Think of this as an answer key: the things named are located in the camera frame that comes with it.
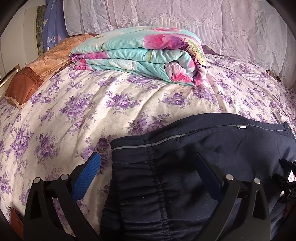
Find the navy blue sweatpants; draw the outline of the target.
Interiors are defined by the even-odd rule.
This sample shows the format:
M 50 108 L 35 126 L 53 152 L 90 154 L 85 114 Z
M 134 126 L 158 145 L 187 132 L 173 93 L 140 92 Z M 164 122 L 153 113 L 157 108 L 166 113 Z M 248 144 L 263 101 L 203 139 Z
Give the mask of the navy blue sweatpants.
M 112 178 L 99 239 L 197 240 L 218 202 L 197 173 L 194 155 L 237 180 L 258 178 L 272 229 L 282 213 L 270 200 L 271 176 L 288 177 L 280 159 L 294 162 L 295 137 L 287 123 L 207 113 L 145 135 L 117 138 L 111 150 Z

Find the brown leather wallet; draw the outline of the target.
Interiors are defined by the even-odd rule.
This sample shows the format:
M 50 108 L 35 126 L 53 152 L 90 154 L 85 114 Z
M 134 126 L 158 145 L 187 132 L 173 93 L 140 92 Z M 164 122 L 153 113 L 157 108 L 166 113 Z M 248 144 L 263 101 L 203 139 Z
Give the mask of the brown leather wallet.
M 24 240 L 24 238 L 23 238 L 23 217 L 15 208 L 11 208 L 10 224 L 11 224 L 11 228 L 21 238 L 21 240 Z

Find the purple floral bedspread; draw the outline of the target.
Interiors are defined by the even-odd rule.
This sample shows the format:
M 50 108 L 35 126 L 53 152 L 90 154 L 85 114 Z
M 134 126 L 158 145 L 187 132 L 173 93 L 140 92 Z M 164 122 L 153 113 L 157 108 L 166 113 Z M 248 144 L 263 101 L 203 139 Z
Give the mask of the purple floral bedspread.
M 1 210 L 25 213 L 32 181 L 58 179 L 93 152 L 101 168 L 78 206 L 99 229 L 112 172 L 110 142 L 142 135 L 182 118 L 234 113 L 295 131 L 295 94 L 259 66 L 208 54 L 198 87 L 169 84 L 119 71 L 82 71 L 73 65 L 53 76 L 18 109 L 1 101 Z

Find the brown leather pillow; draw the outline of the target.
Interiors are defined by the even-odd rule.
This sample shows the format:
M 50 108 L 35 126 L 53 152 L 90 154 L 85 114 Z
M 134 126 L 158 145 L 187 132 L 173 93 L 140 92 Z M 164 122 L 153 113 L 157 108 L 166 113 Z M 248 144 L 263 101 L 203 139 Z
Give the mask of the brown leather pillow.
M 71 64 L 70 51 L 96 34 L 67 37 L 17 72 L 4 94 L 6 101 L 21 109 L 33 94 L 56 73 Z

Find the white lace headboard cover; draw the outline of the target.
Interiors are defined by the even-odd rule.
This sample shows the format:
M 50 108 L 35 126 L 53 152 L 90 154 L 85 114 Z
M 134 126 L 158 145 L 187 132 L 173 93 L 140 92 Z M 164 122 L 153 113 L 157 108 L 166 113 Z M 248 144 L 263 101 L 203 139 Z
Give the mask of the white lace headboard cover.
M 295 37 L 267 1 L 64 1 L 69 35 L 149 26 L 197 35 L 215 53 L 239 57 L 295 82 Z

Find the folded teal pink floral quilt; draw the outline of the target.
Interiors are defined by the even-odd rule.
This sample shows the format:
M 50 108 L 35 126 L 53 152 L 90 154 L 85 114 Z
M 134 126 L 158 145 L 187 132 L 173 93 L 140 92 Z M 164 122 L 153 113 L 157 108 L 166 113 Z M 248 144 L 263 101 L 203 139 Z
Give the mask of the folded teal pink floral quilt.
M 117 70 L 187 86 L 201 85 L 207 74 L 200 39 L 179 28 L 109 31 L 76 46 L 70 58 L 79 70 Z

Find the blue patterned curtain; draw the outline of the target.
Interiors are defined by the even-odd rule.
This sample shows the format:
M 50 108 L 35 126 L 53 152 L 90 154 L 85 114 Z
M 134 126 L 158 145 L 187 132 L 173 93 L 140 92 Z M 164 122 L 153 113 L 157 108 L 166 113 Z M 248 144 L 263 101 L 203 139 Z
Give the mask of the blue patterned curtain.
M 43 44 L 44 51 L 49 51 L 58 45 L 63 39 L 67 38 L 63 1 L 49 0 L 46 1 L 47 7 L 44 14 L 43 26 Z

